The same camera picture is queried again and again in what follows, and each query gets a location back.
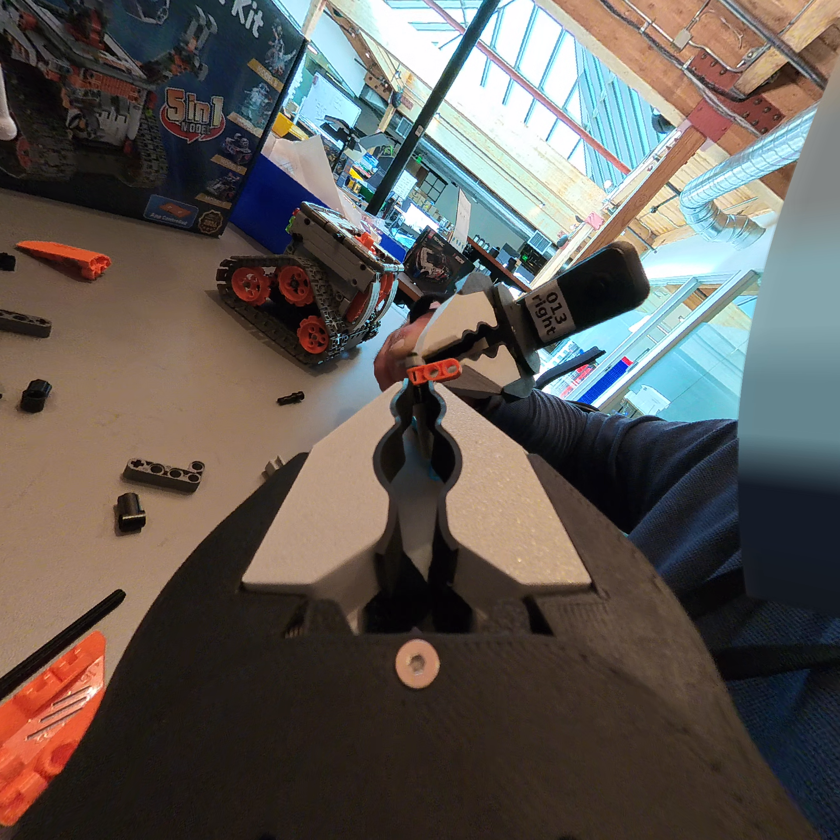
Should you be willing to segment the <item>orange wedge plate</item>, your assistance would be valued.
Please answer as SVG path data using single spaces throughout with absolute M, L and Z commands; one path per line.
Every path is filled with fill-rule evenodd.
M 1 706 L 1 825 L 14 826 L 66 767 L 105 690 L 106 638 L 91 632 Z

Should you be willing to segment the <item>black car model box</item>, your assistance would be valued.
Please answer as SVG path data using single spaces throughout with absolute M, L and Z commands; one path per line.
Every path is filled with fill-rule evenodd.
M 431 227 L 425 227 L 406 252 L 406 277 L 425 295 L 449 297 L 475 265 Z

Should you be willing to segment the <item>black steel column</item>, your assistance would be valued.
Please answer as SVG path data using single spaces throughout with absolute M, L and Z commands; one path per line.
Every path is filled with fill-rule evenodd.
M 430 91 L 416 121 L 408 135 L 403 140 L 399 150 L 385 172 L 381 183 L 377 186 L 373 197 L 368 202 L 366 210 L 369 214 L 379 216 L 393 186 L 406 168 L 406 164 L 413 156 L 417 143 L 424 136 L 428 124 L 445 99 L 459 72 L 462 70 L 477 41 L 484 32 L 492 15 L 497 11 L 499 1 L 484 1 L 479 6 L 469 26 L 462 34 L 454 54 L 450 57 L 442 75 L 434 88 Z

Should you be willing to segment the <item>person's right forearm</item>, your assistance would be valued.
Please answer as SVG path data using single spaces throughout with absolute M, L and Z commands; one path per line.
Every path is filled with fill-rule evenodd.
M 565 478 L 675 592 L 741 567 L 737 421 L 625 418 L 542 392 L 476 410 Z

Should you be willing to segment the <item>wooden side table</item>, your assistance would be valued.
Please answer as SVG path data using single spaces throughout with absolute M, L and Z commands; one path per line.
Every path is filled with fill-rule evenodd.
M 510 253 L 506 248 L 490 248 L 473 238 L 467 238 L 464 256 L 494 283 L 509 287 L 517 295 L 531 290 L 534 279 L 548 263 L 548 258 L 529 244 Z

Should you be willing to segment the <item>blue toy box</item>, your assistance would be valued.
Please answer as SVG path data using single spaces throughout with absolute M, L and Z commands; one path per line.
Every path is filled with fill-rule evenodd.
M 279 2 L 2 1 L 2 189 L 217 237 L 307 46 Z

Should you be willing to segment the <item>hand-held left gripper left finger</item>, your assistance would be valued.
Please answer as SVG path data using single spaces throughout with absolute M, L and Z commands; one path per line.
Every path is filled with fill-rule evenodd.
M 392 385 L 315 444 L 244 573 L 248 593 L 335 602 L 354 631 L 380 593 L 411 392 Z

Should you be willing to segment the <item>dark grey beam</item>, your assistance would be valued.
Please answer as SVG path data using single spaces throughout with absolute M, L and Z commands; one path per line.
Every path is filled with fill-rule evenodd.
M 50 336 L 53 328 L 50 320 L 29 316 L 17 311 L 1 309 L 0 318 L 2 333 L 15 333 L 45 339 Z

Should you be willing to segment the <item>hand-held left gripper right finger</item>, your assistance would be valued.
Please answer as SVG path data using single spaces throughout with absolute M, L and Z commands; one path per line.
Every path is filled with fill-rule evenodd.
M 442 530 L 455 541 L 453 587 L 471 607 L 583 592 L 592 578 L 526 450 L 445 385 L 441 435 L 456 454 Z

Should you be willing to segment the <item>person's right hand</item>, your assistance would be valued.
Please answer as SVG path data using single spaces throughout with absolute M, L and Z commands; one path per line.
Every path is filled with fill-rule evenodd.
M 385 340 L 374 359 L 374 378 L 381 392 L 405 380 L 417 340 L 433 315 L 431 310 L 414 321 L 406 320 Z

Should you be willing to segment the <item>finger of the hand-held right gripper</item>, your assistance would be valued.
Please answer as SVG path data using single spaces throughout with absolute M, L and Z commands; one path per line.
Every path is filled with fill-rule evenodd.
M 418 358 L 423 363 L 455 359 L 477 360 L 505 346 L 505 333 L 493 291 L 460 293 L 434 310 L 418 339 Z
M 451 382 L 451 390 L 464 398 L 501 396 L 509 402 L 522 399 L 522 375 L 515 356 L 507 346 L 491 346 L 459 353 L 461 373 Z

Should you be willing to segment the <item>black axle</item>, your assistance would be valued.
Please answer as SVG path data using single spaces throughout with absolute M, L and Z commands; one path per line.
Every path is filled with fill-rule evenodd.
M 23 661 L 10 669 L 1 677 L 1 699 L 5 699 L 28 679 L 45 668 L 62 651 L 81 639 L 88 631 L 100 623 L 106 616 L 116 610 L 125 600 L 126 592 L 115 590 L 84 612 L 71 624 L 63 628 L 57 635 L 41 645 Z

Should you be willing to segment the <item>tracked toy vehicle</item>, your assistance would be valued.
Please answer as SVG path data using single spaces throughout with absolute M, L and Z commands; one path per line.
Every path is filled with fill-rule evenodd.
M 301 203 L 278 255 L 235 256 L 217 269 L 223 302 L 297 361 L 329 362 L 374 338 L 403 264 L 340 213 Z

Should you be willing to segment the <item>grey angled liftarm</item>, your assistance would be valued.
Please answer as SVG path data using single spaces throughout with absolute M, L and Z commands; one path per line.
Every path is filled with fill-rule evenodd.
M 201 485 L 204 470 L 204 462 L 198 460 L 188 467 L 176 467 L 153 459 L 130 458 L 122 477 L 141 485 L 193 494 Z

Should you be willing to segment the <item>blue tote with white paper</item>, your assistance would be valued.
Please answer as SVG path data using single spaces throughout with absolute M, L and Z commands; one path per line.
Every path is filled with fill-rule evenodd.
M 279 254 L 291 242 L 287 226 L 304 202 L 328 207 L 364 225 L 362 211 L 333 180 L 320 135 L 298 141 L 270 133 L 230 221 L 269 253 Z

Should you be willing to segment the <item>person's blue clothing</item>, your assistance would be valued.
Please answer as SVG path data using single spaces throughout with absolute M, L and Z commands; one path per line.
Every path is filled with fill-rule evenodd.
M 709 579 L 741 571 L 734 525 L 638 526 L 630 540 L 677 595 Z M 797 607 L 747 595 L 698 620 L 709 648 L 735 646 L 837 646 L 839 622 Z M 838 667 L 734 681 L 731 698 L 752 740 L 822 838 L 839 838 Z

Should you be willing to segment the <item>orange brick with holes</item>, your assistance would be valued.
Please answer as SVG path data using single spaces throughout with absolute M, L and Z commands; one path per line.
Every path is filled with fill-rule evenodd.
M 22 240 L 16 243 L 16 248 L 37 259 L 69 269 L 75 276 L 86 281 L 97 280 L 112 265 L 107 255 L 54 241 Z

